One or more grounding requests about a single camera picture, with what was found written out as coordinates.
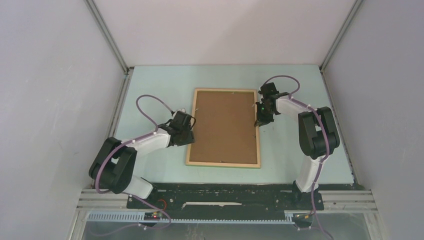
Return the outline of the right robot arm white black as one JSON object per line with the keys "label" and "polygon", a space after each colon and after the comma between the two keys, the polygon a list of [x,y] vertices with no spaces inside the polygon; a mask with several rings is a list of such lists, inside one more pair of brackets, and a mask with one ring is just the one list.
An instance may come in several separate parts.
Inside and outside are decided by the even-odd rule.
{"label": "right robot arm white black", "polygon": [[273,82],[263,84],[258,93],[261,98],[255,103],[256,127],[272,123],[277,115],[289,116],[297,123],[299,146],[305,158],[295,180],[297,191],[291,194],[290,201],[295,208],[304,209],[311,202],[308,192],[318,187],[325,161],[340,145],[332,110],[312,108],[288,92],[279,92]]}

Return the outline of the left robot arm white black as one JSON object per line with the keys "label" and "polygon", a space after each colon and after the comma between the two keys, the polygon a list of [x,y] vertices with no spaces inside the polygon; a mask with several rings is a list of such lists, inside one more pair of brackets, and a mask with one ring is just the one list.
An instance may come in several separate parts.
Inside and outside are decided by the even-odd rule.
{"label": "left robot arm white black", "polygon": [[196,122],[195,117],[179,109],[172,112],[171,119],[155,125],[155,129],[145,135],[124,141],[115,137],[107,138],[88,172],[94,180],[94,186],[102,193],[137,196],[145,208],[153,208],[158,202],[158,194],[153,191],[152,183],[134,174],[137,157],[168,147],[194,143],[193,128]]}

